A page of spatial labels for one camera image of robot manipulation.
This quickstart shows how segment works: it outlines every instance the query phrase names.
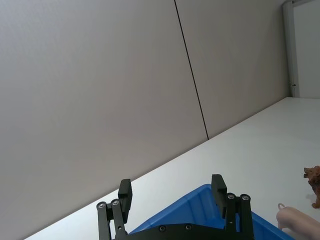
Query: gray wall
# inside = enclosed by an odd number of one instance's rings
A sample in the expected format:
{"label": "gray wall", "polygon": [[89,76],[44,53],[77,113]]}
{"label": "gray wall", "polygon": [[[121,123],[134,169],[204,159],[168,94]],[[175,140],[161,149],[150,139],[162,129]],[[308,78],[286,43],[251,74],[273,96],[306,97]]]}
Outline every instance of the gray wall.
{"label": "gray wall", "polygon": [[177,0],[209,137],[289,94],[283,0]]}
{"label": "gray wall", "polygon": [[0,1],[0,235],[207,139],[171,0]]}
{"label": "gray wall", "polygon": [[[288,94],[279,3],[177,5],[210,137]],[[0,37],[1,239],[207,139],[172,0],[0,0]]]}

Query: blue plastic container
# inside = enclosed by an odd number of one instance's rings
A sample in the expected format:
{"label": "blue plastic container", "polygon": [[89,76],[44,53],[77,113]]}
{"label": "blue plastic container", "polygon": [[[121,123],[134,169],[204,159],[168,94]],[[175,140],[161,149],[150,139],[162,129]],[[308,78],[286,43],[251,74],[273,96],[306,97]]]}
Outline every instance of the blue plastic container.
{"label": "blue plastic container", "polygon": [[[254,238],[256,240],[293,240],[292,237],[252,213]],[[223,229],[225,220],[215,204],[211,185],[206,184],[180,198],[158,214],[145,221],[131,233],[167,224],[197,224],[212,228]]]}

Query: toy animal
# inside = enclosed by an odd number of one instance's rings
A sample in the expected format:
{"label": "toy animal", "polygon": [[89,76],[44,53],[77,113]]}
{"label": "toy animal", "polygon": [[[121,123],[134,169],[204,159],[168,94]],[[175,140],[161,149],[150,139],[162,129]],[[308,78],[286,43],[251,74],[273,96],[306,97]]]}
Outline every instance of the toy animal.
{"label": "toy animal", "polygon": [[316,195],[316,200],[315,203],[312,203],[312,207],[315,209],[320,208],[320,166],[305,167],[303,177],[309,179],[308,183]]}

